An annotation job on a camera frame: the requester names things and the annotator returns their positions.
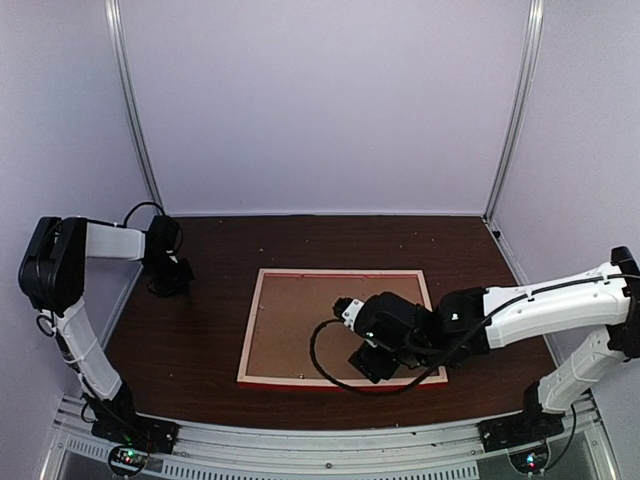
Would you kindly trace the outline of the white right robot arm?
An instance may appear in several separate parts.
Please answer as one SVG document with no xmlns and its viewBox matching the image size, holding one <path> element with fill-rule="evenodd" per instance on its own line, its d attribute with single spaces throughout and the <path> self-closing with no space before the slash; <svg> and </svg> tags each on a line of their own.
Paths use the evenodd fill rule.
<svg viewBox="0 0 640 480">
<path fill-rule="evenodd" d="M 362 338 L 349 362 L 372 383 L 390 379 L 401 366 L 430 375 L 530 337 L 592 328 L 564 364 L 526 390 L 512 430 L 530 442 L 607 372 L 638 357 L 639 266 L 620 246 L 586 272 L 528 286 L 459 290 L 434 309 L 383 292 L 340 298 L 333 312 Z"/>
</svg>

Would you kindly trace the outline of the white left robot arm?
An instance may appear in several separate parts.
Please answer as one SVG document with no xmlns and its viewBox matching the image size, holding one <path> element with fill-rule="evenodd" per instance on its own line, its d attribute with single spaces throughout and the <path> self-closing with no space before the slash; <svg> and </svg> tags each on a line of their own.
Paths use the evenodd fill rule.
<svg viewBox="0 0 640 480">
<path fill-rule="evenodd" d="M 138 262 L 150 277 L 152 294 L 182 295 L 194 279 L 179 257 L 179 224 L 155 216 L 145 230 L 85 217 L 41 218 L 18 272 L 22 293 L 37 311 L 42 333 L 54 339 L 73 370 L 97 417 L 123 444 L 144 433 L 130 389 L 111 365 L 90 324 L 84 300 L 89 258 Z"/>
</svg>

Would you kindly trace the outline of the right controller board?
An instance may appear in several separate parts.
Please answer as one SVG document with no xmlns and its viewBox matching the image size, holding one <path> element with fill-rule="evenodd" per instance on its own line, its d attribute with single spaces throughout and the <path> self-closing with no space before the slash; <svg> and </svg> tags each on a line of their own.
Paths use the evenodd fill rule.
<svg viewBox="0 0 640 480">
<path fill-rule="evenodd" d="M 526 476 L 539 474 L 547 467 L 549 459 L 549 450 L 544 446 L 515 451 L 509 454 L 509 462 L 512 468 Z"/>
</svg>

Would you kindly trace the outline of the controller board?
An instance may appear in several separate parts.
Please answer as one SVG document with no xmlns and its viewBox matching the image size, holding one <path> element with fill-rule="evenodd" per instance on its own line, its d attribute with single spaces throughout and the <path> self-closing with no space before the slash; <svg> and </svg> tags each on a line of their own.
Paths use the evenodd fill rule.
<svg viewBox="0 0 640 480">
<path fill-rule="evenodd" d="M 149 461 L 149 454 L 128 446 L 115 446 L 107 456 L 107 465 L 117 476 L 132 477 L 141 473 Z"/>
<path fill-rule="evenodd" d="M 526 476 L 539 474 L 547 467 L 549 459 L 549 450 L 544 446 L 515 451 L 509 454 L 509 462 L 512 468 Z"/>
</svg>

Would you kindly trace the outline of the left controller board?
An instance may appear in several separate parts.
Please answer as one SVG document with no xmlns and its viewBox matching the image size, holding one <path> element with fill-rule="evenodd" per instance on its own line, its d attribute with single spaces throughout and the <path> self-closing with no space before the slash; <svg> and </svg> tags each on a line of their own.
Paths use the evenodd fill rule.
<svg viewBox="0 0 640 480">
<path fill-rule="evenodd" d="M 128 446 L 115 446 L 107 456 L 107 465 L 117 476 L 132 477 L 141 473 L 149 461 L 149 454 Z"/>
</svg>

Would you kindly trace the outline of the aluminium front rail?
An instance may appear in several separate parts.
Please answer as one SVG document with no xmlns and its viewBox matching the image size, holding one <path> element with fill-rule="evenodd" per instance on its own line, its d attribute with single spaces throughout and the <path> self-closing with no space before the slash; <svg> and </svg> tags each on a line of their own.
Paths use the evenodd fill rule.
<svg viewBox="0 0 640 480">
<path fill-rule="evenodd" d="M 63 396 L 36 479 L 119 479 L 108 467 L 113 443 L 91 435 L 80 399 Z M 547 440 L 544 475 L 519 472 L 525 451 L 544 441 L 488 452 L 480 421 L 414 427 L 311 431 L 268 430 L 174 420 L 172 454 L 154 454 L 132 479 L 622 479 L 604 422 L 590 394 L 575 404 L 576 430 Z"/>
</svg>

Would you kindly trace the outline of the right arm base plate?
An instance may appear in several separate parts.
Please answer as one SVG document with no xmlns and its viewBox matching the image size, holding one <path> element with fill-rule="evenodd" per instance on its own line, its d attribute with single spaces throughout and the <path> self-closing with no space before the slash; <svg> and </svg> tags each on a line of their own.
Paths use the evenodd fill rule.
<svg viewBox="0 0 640 480">
<path fill-rule="evenodd" d="M 518 413 L 484 420 L 478 429 L 485 452 L 511 449 L 535 443 L 564 432 L 563 416 L 542 414 L 528 417 Z"/>
</svg>

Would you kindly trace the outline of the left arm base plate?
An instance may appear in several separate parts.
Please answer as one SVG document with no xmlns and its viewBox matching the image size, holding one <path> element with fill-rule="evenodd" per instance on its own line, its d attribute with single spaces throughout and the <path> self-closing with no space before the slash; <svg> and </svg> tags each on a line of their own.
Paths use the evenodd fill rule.
<svg viewBox="0 0 640 480">
<path fill-rule="evenodd" d="M 93 436 L 113 443 L 134 447 L 149 453 L 171 454 L 179 432 L 179 425 L 168 420 L 141 416 L 137 424 L 125 427 L 114 419 L 98 420 L 91 427 Z"/>
</svg>

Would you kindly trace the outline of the right aluminium corner post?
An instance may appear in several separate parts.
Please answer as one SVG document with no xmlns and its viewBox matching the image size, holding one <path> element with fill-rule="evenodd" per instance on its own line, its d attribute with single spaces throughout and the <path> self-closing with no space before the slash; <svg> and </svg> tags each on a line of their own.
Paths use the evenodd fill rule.
<svg viewBox="0 0 640 480">
<path fill-rule="evenodd" d="M 487 224 L 492 224 L 496 217 L 499 202 L 506 186 L 508 173 L 514 159 L 524 123 L 527 103 L 539 58 L 544 28 L 544 10 L 544 0 L 531 0 L 529 2 L 529 13 L 511 113 L 509 115 L 493 185 L 483 214 L 483 219 Z"/>
</svg>

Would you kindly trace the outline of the aluminium corner post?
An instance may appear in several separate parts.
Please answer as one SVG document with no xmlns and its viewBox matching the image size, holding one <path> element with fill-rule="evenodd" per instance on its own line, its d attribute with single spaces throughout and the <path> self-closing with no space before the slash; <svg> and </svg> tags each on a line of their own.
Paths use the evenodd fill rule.
<svg viewBox="0 0 640 480">
<path fill-rule="evenodd" d="M 152 166 L 151 157 L 145 138 L 141 116 L 135 94 L 130 62 L 128 58 L 124 26 L 121 13 L 121 2 L 117 0 L 105 0 L 105 14 L 107 29 L 111 40 L 112 50 L 116 62 L 120 88 L 124 101 L 126 124 L 128 126 L 134 155 L 137 160 L 143 184 L 148 199 L 154 204 L 159 213 L 165 212 L 164 202 L 159 189 L 158 181 Z"/>
<path fill-rule="evenodd" d="M 544 10 L 544 0 L 531 0 L 529 2 L 529 13 L 511 113 L 509 115 L 493 185 L 483 214 L 483 219 L 487 224 L 492 224 L 496 217 L 499 202 L 506 186 L 508 173 L 514 159 L 524 123 L 527 103 L 539 58 L 544 28 Z"/>
</svg>

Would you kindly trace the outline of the left aluminium corner post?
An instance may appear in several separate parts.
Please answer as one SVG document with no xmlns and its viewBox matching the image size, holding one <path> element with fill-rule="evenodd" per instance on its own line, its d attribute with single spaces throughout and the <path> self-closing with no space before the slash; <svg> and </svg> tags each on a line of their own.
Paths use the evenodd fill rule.
<svg viewBox="0 0 640 480">
<path fill-rule="evenodd" d="M 165 212 L 164 202 L 159 189 L 158 181 L 152 166 L 151 157 L 145 138 L 141 116 L 135 94 L 130 62 L 128 58 L 124 26 L 121 13 L 121 2 L 117 0 L 105 0 L 105 14 L 107 29 L 111 40 L 112 50 L 116 62 L 120 88 L 124 101 L 126 124 L 128 126 L 134 155 L 137 160 L 143 184 L 148 199 L 154 204 L 159 213 Z"/>
</svg>

